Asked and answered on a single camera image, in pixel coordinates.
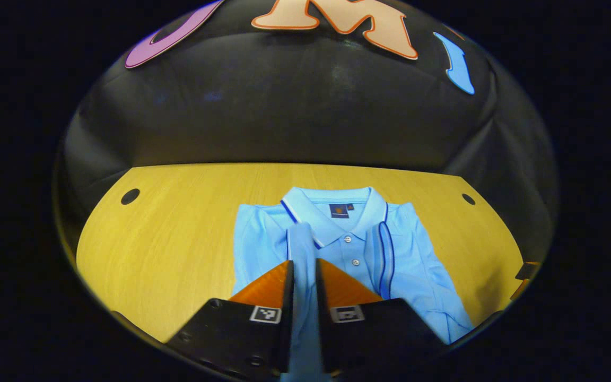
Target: orange object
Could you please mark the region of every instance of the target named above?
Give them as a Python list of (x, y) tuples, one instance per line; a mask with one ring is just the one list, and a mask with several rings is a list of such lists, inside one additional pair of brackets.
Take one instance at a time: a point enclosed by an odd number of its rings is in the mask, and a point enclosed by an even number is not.
[(285, 261), (264, 273), (250, 285), (237, 292), (228, 301), (242, 304), (259, 305), (261, 307), (281, 308), (284, 299), (284, 282), (286, 281)]
[(522, 291), (525, 290), (528, 283), (529, 283), (529, 279), (524, 279), (522, 283), (520, 284), (520, 286), (517, 288), (516, 292), (513, 293), (513, 295), (511, 296), (511, 300), (516, 299), (520, 295), (520, 293), (522, 293)]
[(317, 259), (322, 270), (322, 281), (327, 294), (327, 308), (347, 307), (382, 301), (383, 298), (355, 280), (332, 263)]

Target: shirt label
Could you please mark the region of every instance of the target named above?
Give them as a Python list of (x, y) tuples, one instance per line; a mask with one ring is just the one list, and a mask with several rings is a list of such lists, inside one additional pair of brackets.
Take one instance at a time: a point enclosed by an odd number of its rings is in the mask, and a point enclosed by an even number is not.
[(347, 205), (329, 205), (329, 209), (331, 210), (332, 218), (338, 218), (338, 219), (349, 218), (347, 214)]

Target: folded shirt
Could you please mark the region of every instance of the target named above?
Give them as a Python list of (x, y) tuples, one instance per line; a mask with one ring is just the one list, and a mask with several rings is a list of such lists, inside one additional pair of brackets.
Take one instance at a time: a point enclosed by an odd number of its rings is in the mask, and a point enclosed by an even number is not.
[(319, 374), (316, 258), (383, 299), (404, 298), (445, 344), (473, 329), (412, 204), (386, 203), (371, 187), (294, 187), (279, 205), (240, 205), (234, 239), (233, 293), (287, 259), (294, 261), (292, 353), (282, 380), (303, 380), (303, 373), (310, 373), (308, 380), (328, 380)]

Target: pink letter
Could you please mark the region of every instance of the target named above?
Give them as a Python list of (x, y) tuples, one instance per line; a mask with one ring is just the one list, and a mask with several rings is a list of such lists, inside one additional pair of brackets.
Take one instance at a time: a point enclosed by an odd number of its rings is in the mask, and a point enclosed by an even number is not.
[(190, 33), (196, 31), (200, 25), (204, 24), (206, 19), (208, 19), (209, 16), (214, 13), (216, 8), (218, 8), (221, 3), (223, 3), (223, 0), (218, 0), (217, 2), (213, 2), (199, 8), (192, 15), (190, 15), (190, 18), (187, 19), (187, 21), (185, 21), (179, 29), (154, 44), (152, 41), (155, 39), (155, 36), (157, 36), (161, 29), (150, 36), (145, 37), (145, 39), (138, 43), (138, 45), (136, 45), (133, 50), (131, 50), (131, 53), (129, 53), (129, 55), (126, 57), (125, 67), (137, 67), (138, 65), (142, 65), (143, 63), (146, 63), (152, 58), (155, 58), (156, 56), (159, 56), (160, 54), (169, 50), (172, 46), (189, 36)]

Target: shirt placket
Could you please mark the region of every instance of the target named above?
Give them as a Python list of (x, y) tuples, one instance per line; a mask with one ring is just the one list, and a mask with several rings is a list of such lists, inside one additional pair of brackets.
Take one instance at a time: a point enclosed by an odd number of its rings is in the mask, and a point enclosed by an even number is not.
[(351, 232), (346, 232), (339, 238), (339, 244), (344, 271), (357, 280), (368, 278), (366, 261), (364, 261), (364, 241)]

